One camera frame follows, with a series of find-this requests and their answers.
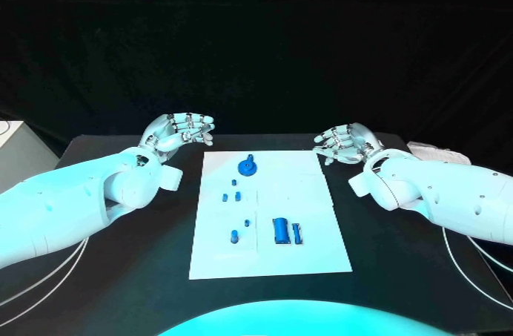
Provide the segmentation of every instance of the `blue knob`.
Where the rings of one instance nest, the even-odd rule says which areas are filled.
[[[232,243],[238,242],[238,230],[232,230],[232,238],[230,238]]]
[[[249,177],[256,172],[256,164],[253,162],[253,155],[248,156],[246,160],[242,160],[238,164],[238,172],[245,176]]]

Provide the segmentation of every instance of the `black backdrop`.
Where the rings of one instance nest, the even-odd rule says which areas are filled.
[[[1,0],[3,116],[62,152],[161,113],[214,133],[348,122],[511,172],[507,0]]]

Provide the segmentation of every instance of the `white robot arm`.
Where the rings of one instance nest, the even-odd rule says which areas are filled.
[[[386,209],[419,212],[436,225],[483,240],[513,245],[513,178],[474,165],[422,161],[385,149],[359,123],[337,126],[315,137],[314,147],[344,163],[364,162],[350,179],[359,197],[370,194]]]
[[[155,197],[178,188],[181,171],[163,163],[191,142],[212,145],[213,118],[163,115],[138,147],[56,169],[0,194],[0,268],[69,247]]]

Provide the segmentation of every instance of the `black table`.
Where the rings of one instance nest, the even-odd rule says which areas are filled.
[[[347,179],[361,171],[361,165],[321,165],[351,273],[189,280],[204,150],[308,150],[312,137],[219,135],[212,148],[184,146],[170,161],[184,171],[180,190],[160,191],[142,210],[125,215],[91,237],[82,260],[55,294],[0,333],[154,335],[226,306],[278,299],[367,306],[448,332],[513,329],[513,313],[478,294],[457,272],[441,228],[418,213],[385,211],[372,197],[354,196]],[[379,138],[386,147],[408,149],[397,136],[379,134]],[[137,136],[80,136],[67,147],[59,167],[114,154],[137,142]],[[508,303],[507,293],[468,240],[452,232],[448,240],[470,278]],[[66,248],[4,268],[0,300],[46,274],[72,250]],[[0,308],[1,322],[37,301],[63,273]]]

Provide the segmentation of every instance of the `blue object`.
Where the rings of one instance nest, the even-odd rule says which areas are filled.
[[[302,245],[301,234],[299,234],[299,224],[292,223],[291,229],[294,230],[294,242],[297,245]]]
[[[209,312],[161,336],[190,335],[449,336],[405,317],[341,303],[268,300]]]
[[[245,176],[251,176],[256,173],[256,164],[253,162],[253,155],[248,156],[246,160],[242,160],[238,164],[238,172]]]
[[[288,238],[287,219],[278,217],[272,220],[272,224],[275,225],[275,243],[278,245],[291,243],[291,239]]]
[[[230,238],[232,243],[238,242],[238,230],[232,230],[232,238]]]

